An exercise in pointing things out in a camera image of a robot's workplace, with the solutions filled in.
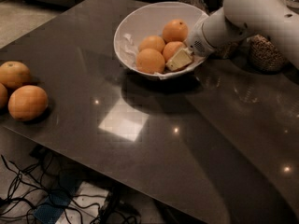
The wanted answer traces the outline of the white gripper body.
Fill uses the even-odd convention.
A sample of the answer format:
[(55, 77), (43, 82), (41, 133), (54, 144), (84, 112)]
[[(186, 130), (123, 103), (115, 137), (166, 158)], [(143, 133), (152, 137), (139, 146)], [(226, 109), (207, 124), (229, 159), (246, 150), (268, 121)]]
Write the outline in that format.
[(204, 23), (198, 21), (189, 31), (186, 39), (186, 45), (196, 55), (208, 57), (215, 52), (215, 49), (208, 43), (203, 30)]

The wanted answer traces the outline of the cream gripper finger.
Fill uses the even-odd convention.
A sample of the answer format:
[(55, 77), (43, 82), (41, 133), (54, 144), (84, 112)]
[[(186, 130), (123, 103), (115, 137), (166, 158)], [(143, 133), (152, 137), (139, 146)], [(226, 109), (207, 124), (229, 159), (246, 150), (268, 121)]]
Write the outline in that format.
[(181, 70), (193, 62), (192, 52), (186, 49), (179, 49), (166, 63), (168, 70), (174, 72)]

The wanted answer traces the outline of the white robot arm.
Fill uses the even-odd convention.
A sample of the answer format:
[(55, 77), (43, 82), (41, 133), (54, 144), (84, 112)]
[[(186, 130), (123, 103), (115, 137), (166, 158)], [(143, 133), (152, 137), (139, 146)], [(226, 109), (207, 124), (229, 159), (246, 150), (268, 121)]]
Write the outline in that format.
[(283, 0), (223, 0), (222, 7), (197, 18), (185, 44), (206, 57), (230, 42), (263, 35), (299, 68), (299, 14)]

